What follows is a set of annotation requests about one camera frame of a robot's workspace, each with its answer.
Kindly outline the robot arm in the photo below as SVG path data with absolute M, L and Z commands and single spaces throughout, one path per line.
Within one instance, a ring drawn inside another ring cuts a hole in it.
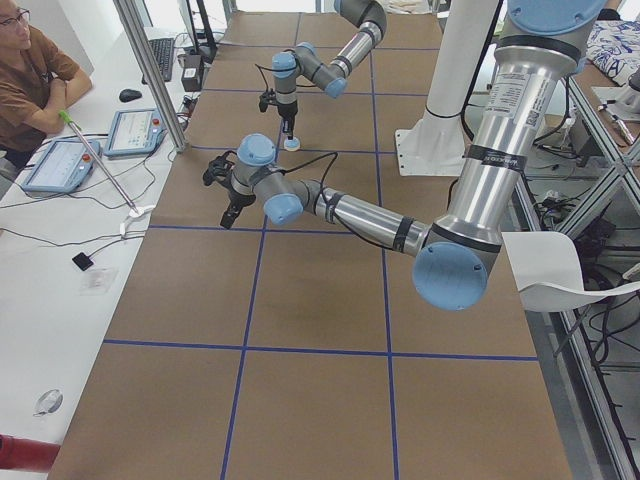
M 338 98 L 346 90 L 348 78 L 355 68 L 382 42 L 386 33 L 386 13 L 377 1 L 336 1 L 334 9 L 356 27 L 357 32 L 330 61 L 323 61 L 316 47 L 309 42 L 301 42 L 272 57 L 273 87 L 261 94 L 259 109 L 262 112 L 270 106 L 277 109 L 281 117 L 283 146 L 288 151 L 300 148 L 300 141 L 294 134 L 298 79 L 306 79 L 332 99 Z
M 462 153 L 463 165 L 446 213 L 432 224 L 329 188 L 324 181 L 291 180 L 278 166 L 266 136 L 246 136 L 228 163 L 222 185 L 229 204 L 221 225 L 260 202 L 276 225 L 310 212 L 377 247 L 414 257 L 419 295 L 443 310 L 463 310 L 483 296 L 501 250 L 500 219 L 557 83 L 584 63 L 599 1 L 511 1 L 495 49 L 497 74 L 478 132 Z

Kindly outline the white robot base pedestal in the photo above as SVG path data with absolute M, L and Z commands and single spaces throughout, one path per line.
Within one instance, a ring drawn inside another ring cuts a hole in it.
M 486 41 L 499 19 L 499 0 L 453 1 L 445 22 L 424 114 L 395 132 L 402 176 L 458 176 L 464 165 L 462 117 Z

